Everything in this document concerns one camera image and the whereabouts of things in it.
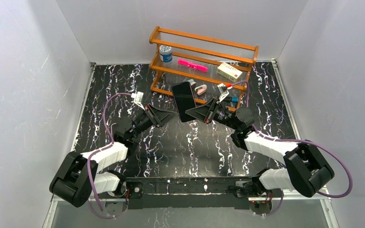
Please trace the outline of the phone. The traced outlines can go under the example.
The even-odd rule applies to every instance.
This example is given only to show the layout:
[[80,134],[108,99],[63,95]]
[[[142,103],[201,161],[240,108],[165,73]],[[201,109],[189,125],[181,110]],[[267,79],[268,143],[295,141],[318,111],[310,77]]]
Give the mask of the phone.
[[185,81],[175,84],[171,90],[181,122],[185,123],[195,120],[195,118],[185,113],[185,111],[196,107],[190,82]]

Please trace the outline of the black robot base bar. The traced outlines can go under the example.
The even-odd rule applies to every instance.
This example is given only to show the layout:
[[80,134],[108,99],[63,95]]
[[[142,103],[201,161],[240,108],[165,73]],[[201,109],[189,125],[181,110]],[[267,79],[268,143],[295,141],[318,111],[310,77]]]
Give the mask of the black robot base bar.
[[130,209],[234,208],[263,217],[283,203],[281,190],[267,190],[254,177],[128,177],[113,195]]

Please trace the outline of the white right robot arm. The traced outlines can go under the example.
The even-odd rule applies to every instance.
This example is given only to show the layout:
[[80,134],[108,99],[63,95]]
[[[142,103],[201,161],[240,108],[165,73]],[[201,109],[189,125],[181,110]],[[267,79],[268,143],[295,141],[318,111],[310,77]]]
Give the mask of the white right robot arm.
[[257,132],[248,107],[239,107],[232,112],[213,98],[185,113],[206,124],[216,121],[233,129],[230,137],[237,147],[268,156],[284,165],[281,169],[265,169],[257,174],[253,183],[261,191],[296,190],[311,198],[335,176],[320,150],[310,141],[286,142]]

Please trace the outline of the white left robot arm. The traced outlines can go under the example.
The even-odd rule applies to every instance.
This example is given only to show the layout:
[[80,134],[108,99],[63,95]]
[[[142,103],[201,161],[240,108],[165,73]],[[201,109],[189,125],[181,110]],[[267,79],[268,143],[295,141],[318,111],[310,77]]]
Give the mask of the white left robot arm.
[[149,104],[140,109],[134,119],[121,118],[110,132],[114,139],[108,145],[91,152],[71,151],[65,156],[49,191],[78,208],[91,195],[121,190],[124,176],[104,169],[131,156],[142,132],[151,127],[163,127],[177,116],[177,112]]

